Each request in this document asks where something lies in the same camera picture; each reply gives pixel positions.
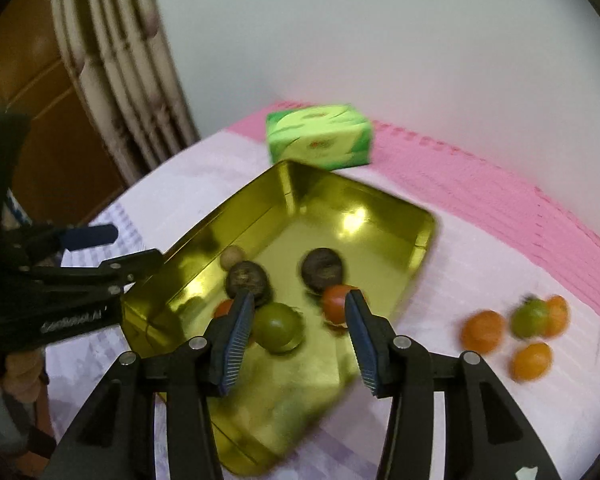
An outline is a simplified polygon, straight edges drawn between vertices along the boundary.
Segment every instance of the screw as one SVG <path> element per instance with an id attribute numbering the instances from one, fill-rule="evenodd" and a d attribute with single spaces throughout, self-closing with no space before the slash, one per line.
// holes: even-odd
<path id="1" fill-rule="evenodd" d="M 192 350 L 202 350 L 206 346 L 206 339 L 202 336 L 197 336 L 193 339 L 189 339 L 189 347 Z"/>
<path id="2" fill-rule="evenodd" d="M 470 365 L 477 365 L 480 362 L 480 356 L 475 352 L 467 352 L 464 354 L 464 362 Z"/>
<path id="3" fill-rule="evenodd" d="M 394 337 L 394 345 L 400 350 L 406 350 L 411 346 L 411 339 L 409 339 L 405 335 L 397 335 L 396 337 Z"/>
<path id="4" fill-rule="evenodd" d="M 136 353 L 135 352 L 124 352 L 119 358 L 118 361 L 121 365 L 130 365 L 136 361 Z"/>

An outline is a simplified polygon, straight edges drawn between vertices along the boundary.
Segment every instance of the white sticker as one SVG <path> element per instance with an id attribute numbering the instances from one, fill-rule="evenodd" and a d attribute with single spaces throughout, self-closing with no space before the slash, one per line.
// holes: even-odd
<path id="1" fill-rule="evenodd" d="M 538 468 L 537 467 L 534 467 L 534 468 L 522 467 L 516 473 L 516 478 L 518 480 L 536 480 L 536 475 L 537 474 L 538 474 Z"/>

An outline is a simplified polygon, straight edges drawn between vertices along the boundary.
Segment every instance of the green tissue package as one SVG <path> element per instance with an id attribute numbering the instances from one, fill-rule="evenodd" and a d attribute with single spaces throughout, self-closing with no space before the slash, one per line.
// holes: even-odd
<path id="1" fill-rule="evenodd" d="M 273 112 L 267 116 L 267 144 L 273 163 L 286 158 L 325 170 L 369 163 L 371 122 L 349 105 Z"/>

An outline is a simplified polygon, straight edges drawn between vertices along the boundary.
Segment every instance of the white wall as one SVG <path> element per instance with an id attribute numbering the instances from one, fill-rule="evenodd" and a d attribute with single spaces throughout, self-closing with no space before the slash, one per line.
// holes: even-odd
<path id="1" fill-rule="evenodd" d="M 600 234 L 587 0 L 158 0 L 206 136 L 278 99 L 351 102 L 522 174 Z"/>

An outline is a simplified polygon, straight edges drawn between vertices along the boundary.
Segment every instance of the green tomato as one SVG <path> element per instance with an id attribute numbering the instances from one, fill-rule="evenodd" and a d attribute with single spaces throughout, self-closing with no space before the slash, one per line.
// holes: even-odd
<path id="1" fill-rule="evenodd" d="M 549 309 L 546 302 L 529 296 L 511 316 L 510 327 L 513 335 L 528 339 L 541 335 L 549 321 Z"/>
<path id="2" fill-rule="evenodd" d="M 304 322 L 290 306 L 268 303 L 256 310 L 251 334 L 257 344 L 273 354 L 289 352 L 304 341 Z"/>

